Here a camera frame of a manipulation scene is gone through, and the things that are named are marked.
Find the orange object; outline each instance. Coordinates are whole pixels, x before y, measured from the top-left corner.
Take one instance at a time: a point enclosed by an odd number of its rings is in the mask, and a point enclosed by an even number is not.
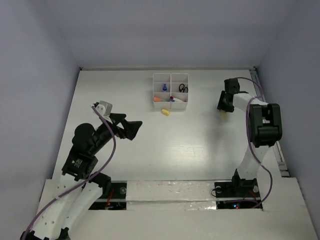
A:
[[[112,195],[114,194],[114,189],[112,189],[110,196],[108,197],[106,201],[106,207],[110,206],[110,200],[112,199]]]
[[[157,97],[157,96],[154,96],[154,97],[153,97],[153,101],[154,101],[154,102],[166,102],[166,100],[164,100],[164,99],[162,99],[162,98],[160,98],[160,97]]]

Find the blue bottle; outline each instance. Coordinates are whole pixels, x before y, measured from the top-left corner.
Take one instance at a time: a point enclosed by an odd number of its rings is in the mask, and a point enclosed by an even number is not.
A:
[[[166,92],[168,89],[167,89],[167,84],[163,84],[163,88],[162,88],[162,90],[164,91],[164,92]]]

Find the white table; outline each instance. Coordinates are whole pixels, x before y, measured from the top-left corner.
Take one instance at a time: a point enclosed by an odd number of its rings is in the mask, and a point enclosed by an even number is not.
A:
[[[229,180],[232,177],[248,145],[245,114],[236,109],[228,114],[227,120],[223,120],[216,108],[224,80],[250,78],[249,71],[175,71],[189,74],[189,103],[185,111],[172,111],[169,116],[153,109],[152,75],[155,72],[172,71],[80,72],[53,178],[46,181],[41,206],[52,196],[55,181],[72,147],[75,128],[82,123],[91,123],[95,127],[101,124],[90,109],[90,105],[99,100],[112,103],[112,112],[127,114],[128,121],[143,122],[133,141],[117,141],[114,158],[103,171],[113,181],[131,181],[131,184],[141,186],[137,199],[147,192],[143,188],[148,188],[139,181],[173,180],[179,185],[183,183],[181,180]],[[239,83],[242,91],[255,95],[251,82],[239,80]],[[96,155],[99,160],[97,169],[109,157],[112,147],[110,141]],[[184,211],[179,210],[178,205],[168,208],[143,204],[126,211],[89,211],[73,239],[316,240],[296,179],[281,178],[272,149],[263,164],[271,171],[274,180],[271,195],[263,204],[264,211]],[[269,176],[260,169],[257,180],[263,197],[269,188]],[[148,201],[151,198],[157,203],[159,196],[165,195],[161,192],[163,190],[166,189],[150,191]],[[196,192],[190,193],[188,201],[198,197]]]
[[[153,108],[154,71],[81,71],[66,122],[53,179],[61,174],[72,147],[75,128],[82,123],[95,127],[100,120],[90,108],[104,100],[112,112],[127,114],[128,121],[143,124],[133,141],[118,140],[117,151],[103,173],[114,181],[130,180],[224,180],[230,179],[247,149],[245,114],[236,109],[222,120],[217,104],[224,80],[250,78],[248,70],[192,70],[189,103],[185,111],[169,116]],[[240,89],[255,95],[254,85],[240,80]],[[108,159],[112,141],[96,155],[101,167]],[[274,174],[279,174],[269,151]]]

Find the scissors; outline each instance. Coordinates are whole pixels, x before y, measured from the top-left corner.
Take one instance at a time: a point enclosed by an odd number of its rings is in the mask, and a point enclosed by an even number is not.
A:
[[[189,88],[187,86],[185,86],[183,83],[181,83],[179,85],[179,92],[180,93],[187,93],[187,92],[189,92]]]

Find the red object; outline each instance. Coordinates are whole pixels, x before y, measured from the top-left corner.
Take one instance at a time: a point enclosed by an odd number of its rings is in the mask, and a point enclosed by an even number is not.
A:
[[[108,207],[110,205],[110,199],[112,199],[112,194],[114,194],[114,189],[112,189],[110,196],[108,197],[107,201],[106,201],[106,206]]]
[[[253,191],[249,190],[249,193],[254,197],[254,200],[257,202],[257,197]]]

